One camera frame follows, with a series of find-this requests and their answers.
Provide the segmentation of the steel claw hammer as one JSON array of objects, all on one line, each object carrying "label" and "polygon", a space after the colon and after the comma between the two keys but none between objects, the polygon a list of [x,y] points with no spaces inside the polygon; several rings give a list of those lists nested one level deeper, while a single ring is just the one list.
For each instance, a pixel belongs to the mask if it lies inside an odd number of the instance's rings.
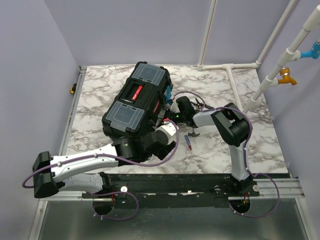
[{"label": "steel claw hammer", "polygon": [[189,137],[193,137],[194,138],[194,137],[198,137],[200,135],[200,133],[196,133],[195,129],[193,128],[192,132],[189,132],[187,135]]}]

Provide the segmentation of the black plastic toolbox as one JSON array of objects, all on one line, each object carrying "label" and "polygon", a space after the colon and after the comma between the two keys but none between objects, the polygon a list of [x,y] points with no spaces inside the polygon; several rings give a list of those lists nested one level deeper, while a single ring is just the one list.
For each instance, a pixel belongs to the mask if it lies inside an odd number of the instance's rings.
[{"label": "black plastic toolbox", "polygon": [[171,103],[172,89],[166,68],[139,61],[103,115],[103,133],[115,140],[153,132],[162,108]]}]

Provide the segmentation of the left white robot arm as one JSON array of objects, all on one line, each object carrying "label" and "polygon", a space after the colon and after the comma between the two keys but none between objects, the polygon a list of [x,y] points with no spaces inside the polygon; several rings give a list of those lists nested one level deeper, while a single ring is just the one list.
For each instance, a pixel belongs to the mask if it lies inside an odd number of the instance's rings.
[{"label": "left white robot arm", "polygon": [[100,174],[91,171],[122,165],[152,167],[146,161],[156,156],[166,163],[175,154],[179,144],[179,128],[166,121],[155,131],[143,137],[121,137],[103,147],[72,154],[52,156],[48,151],[38,154],[32,166],[33,196],[48,198],[60,191],[84,191],[104,198],[111,185]]}]

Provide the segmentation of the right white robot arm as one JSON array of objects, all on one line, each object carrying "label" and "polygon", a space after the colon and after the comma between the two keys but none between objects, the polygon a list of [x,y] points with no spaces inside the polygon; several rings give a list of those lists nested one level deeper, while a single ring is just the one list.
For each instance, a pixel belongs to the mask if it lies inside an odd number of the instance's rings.
[{"label": "right white robot arm", "polygon": [[170,113],[170,119],[176,124],[186,124],[190,128],[215,126],[229,146],[231,158],[230,191],[241,196],[248,190],[245,180],[249,179],[247,145],[252,134],[252,124],[247,116],[232,102],[223,107],[206,107],[196,110],[187,96],[176,99],[178,113]]}]

